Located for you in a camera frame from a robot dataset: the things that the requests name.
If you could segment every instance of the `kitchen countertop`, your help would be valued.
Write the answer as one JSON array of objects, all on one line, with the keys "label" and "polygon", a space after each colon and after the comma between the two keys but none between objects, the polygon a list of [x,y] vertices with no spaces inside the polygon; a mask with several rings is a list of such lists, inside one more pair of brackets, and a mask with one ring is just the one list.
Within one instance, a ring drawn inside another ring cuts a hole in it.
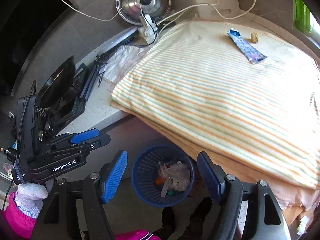
[{"label": "kitchen countertop", "polygon": [[129,115],[110,105],[111,92],[108,83],[103,80],[100,87],[97,79],[83,114],[68,124],[59,134],[81,133],[93,128],[102,130]]}]

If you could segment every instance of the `stainless steel pot lid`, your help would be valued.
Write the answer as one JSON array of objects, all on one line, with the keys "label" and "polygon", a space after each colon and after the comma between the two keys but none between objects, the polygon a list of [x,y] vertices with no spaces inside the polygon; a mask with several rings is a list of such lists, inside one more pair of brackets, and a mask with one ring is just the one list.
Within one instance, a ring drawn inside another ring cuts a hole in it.
[{"label": "stainless steel pot lid", "polygon": [[119,15],[127,22],[141,25],[141,9],[151,17],[164,18],[171,8],[171,0],[116,0]]}]

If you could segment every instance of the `blue gripper pad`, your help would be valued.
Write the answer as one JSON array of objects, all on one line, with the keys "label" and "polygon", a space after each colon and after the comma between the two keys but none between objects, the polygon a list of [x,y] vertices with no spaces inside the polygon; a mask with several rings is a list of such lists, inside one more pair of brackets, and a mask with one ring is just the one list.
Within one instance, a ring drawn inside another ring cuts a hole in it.
[{"label": "blue gripper pad", "polygon": [[124,170],[128,163],[128,154],[126,151],[119,151],[108,167],[105,174],[101,176],[100,186],[102,190],[102,202],[108,203],[116,193]]},{"label": "blue gripper pad", "polygon": [[71,142],[74,144],[79,144],[80,142],[83,142],[85,140],[89,140],[89,139],[96,137],[98,135],[99,135],[98,129],[91,129],[91,130],[76,134],[71,139]]},{"label": "blue gripper pad", "polygon": [[200,152],[197,157],[197,166],[202,179],[209,191],[212,200],[221,203],[226,188],[225,172],[219,165],[213,164],[206,152]]}]

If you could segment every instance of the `power cord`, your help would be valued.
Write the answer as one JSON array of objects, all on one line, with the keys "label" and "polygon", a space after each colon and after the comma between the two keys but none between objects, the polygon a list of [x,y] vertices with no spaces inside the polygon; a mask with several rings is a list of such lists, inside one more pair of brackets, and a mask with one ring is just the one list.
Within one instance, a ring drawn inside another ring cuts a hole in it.
[{"label": "power cord", "polygon": [[156,24],[157,30],[155,31],[154,28],[152,27],[151,23],[148,22],[148,20],[147,20],[146,17],[144,16],[144,13],[143,13],[143,12],[142,12],[142,15],[143,15],[144,19],[146,20],[146,22],[147,22],[147,23],[150,25],[150,27],[152,28],[152,30],[153,30],[153,35],[155,36],[155,38],[154,38],[154,40],[153,40],[150,44],[146,44],[146,45],[135,45],[135,47],[138,47],[138,48],[144,48],[144,47],[147,47],[147,46],[152,45],[153,43],[155,43],[155,41],[156,41],[156,39],[157,39],[157,36],[158,36],[158,31],[159,31],[157,24]]},{"label": "power cord", "polygon": [[98,62],[98,60],[100,60],[101,58],[103,57],[103,60],[106,60],[106,59],[109,59],[109,55],[107,53],[103,53],[101,54],[100,56],[97,56],[96,60],[94,61],[94,67],[96,68],[96,71],[97,71],[97,74],[98,74],[98,77],[99,77],[99,85],[98,87],[100,87],[101,85],[101,82],[102,82],[102,79],[103,79],[103,74],[106,72],[106,71],[103,71],[99,74],[99,71],[102,67],[104,67],[105,65],[107,65],[107,63],[104,63],[104,64],[100,64]]},{"label": "power cord", "polygon": [[3,200],[2,211],[4,210],[5,202],[7,201],[7,197],[8,197],[8,194],[9,194],[9,191],[10,191],[12,185],[13,185],[13,180],[11,180],[10,186],[8,187],[7,193],[5,194],[5,197],[4,197],[4,200]]},{"label": "power cord", "polygon": [[[113,16],[111,19],[103,20],[103,19],[99,19],[99,18],[96,18],[96,17],[90,16],[90,15],[87,15],[87,14],[81,12],[81,11],[76,10],[76,9],[73,8],[71,5],[69,5],[68,3],[66,3],[64,0],[61,0],[61,1],[62,1],[63,3],[65,3],[67,6],[69,6],[71,9],[73,9],[74,11],[76,11],[76,12],[78,12],[78,13],[81,13],[82,15],[85,15],[85,16],[87,16],[87,17],[89,17],[89,18],[98,20],[98,21],[109,22],[109,21],[113,20],[113,19],[119,14],[119,12],[118,12],[118,13],[117,13],[115,16]],[[190,8],[193,8],[193,7],[198,7],[198,6],[212,6],[212,7],[217,11],[217,13],[219,14],[219,16],[221,16],[223,19],[225,19],[225,20],[233,20],[233,19],[237,19],[237,18],[245,15],[246,13],[250,12],[250,11],[252,10],[252,8],[253,8],[253,7],[255,6],[255,4],[256,4],[256,0],[254,0],[252,6],[251,6],[247,11],[245,11],[244,13],[242,13],[242,14],[240,14],[240,15],[238,15],[238,16],[235,16],[235,17],[226,18],[226,17],[222,16],[222,14],[221,14],[221,13],[218,11],[218,9],[215,7],[215,5],[218,5],[218,4],[219,4],[219,0],[217,0],[217,2],[218,2],[218,3],[213,3],[213,4],[210,4],[210,3],[199,3],[199,4],[195,4],[195,5],[190,5],[190,6],[186,7],[186,8],[184,8],[184,9],[182,9],[182,10],[180,10],[180,11],[178,11],[178,12],[176,12],[176,13],[174,13],[174,14],[166,17],[166,18],[164,18],[163,20],[159,21],[159,22],[157,23],[157,25],[160,25],[160,24],[161,24],[162,22],[164,22],[165,20],[167,20],[167,19],[169,19],[169,18],[171,18],[171,17],[173,17],[173,16],[181,13],[181,14],[176,18],[176,19],[178,19],[186,10],[188,10],[188,9],[190,9]]]},{"label": "power cord", "polygon": [[21,120],[20,120],[20,127],[19,127],[19,132],[18,132],[18,140],[17,140],[18,141],[18,143],[17,143],[17,155],[16,155],[16,159],[14,161],[14,167],[15,167],[16,173],[19,176],[20,181],[22,182],[22,184],[25,184],[25,181],[23,180],[23,177],[21,176],[20,171],[18,169],[18,164],[19,164],[19,160],[20,160],[20,142],[21,142],[21,133],[22,133],[22,127],[23,127],[24,114],[26,112],[27,105],[28,105],[28,102],[30,100],[32,91],[33,91],[33,94],[36,93],[36,81],[35,80],[33,81],[32,85],[31,85],[31,89],[29,91],[27,100],[26,100],[26,102],[24,103],[24,106],[23,106],[23,111],[22,111]]},{"label": "power cord", "polygon": [[[113,16],[111,19],[107,19],[107,20],[105,20],[105,19],[99,19],[99,18],[90,16],[90,15],[87,15],[87,14],[85,14],[85,13],[83,13],[83,12],[78,11],[77,9],[73,8],[70,4],[66,3],[64,0],[61,0],[61,1],[62,1],[64,4],[66,4],[67,6],[69,6],[72,10],[74,10],[74,11],[76,11],[76,12],[78,12],[78,13],[81,13],[82,15],[87,16],[87,17],[89,17],[89,18],[92,18],[92,19],[95,19],[95,20],[98,20],[98,21],[102,21],[102,22],[112,21],[112,20],[113,20],[114,18],[116,18],[116,17],[118,16],[118,14],[119,14],[119,12],[118,12],[118,13],[117,13],[115,16]],[[129,1],[129,0],[127,0],[127,1],[125,2],[125,4],[120,8],[120,10],[122,10],[122,8],[127,4],[128,1]]]}]

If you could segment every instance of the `orange fabric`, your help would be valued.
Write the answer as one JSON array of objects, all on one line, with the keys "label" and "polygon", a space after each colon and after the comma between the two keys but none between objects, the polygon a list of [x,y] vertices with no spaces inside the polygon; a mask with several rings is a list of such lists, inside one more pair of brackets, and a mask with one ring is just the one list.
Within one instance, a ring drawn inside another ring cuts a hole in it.
[{"label": "orange fabric", "polygon": [[[185,140],[177,134],[166,130],[165,128],[140,116],[139,114],[130,111],[129,109],[121,106],[115,101],[112,101],[111,105],[129,114],[135,115],[147,125],[157,130],[159,133],[178,145],[182,150],[184,150],[190,157],[195,160],[198,153],[204,150],[200,146],[193,144],[188,140]],[[314,208],[319,204],[319,190],[311,190],[290,184],[281,179],[263,174],[260,171],[256,171],[242,163],[226,158],[215,152],[211,152],[208,150],[205,151],[215,164],[220,165],[223,168],[225,173],[234,174],[241,181],[250,183],[256,183],[260,179],[267,181],[281,206],[286,207],[282,209],[288,225],[290,225],[301,212],[303,212],[304,210],[311,210],[311,212],[313,212]]]}]

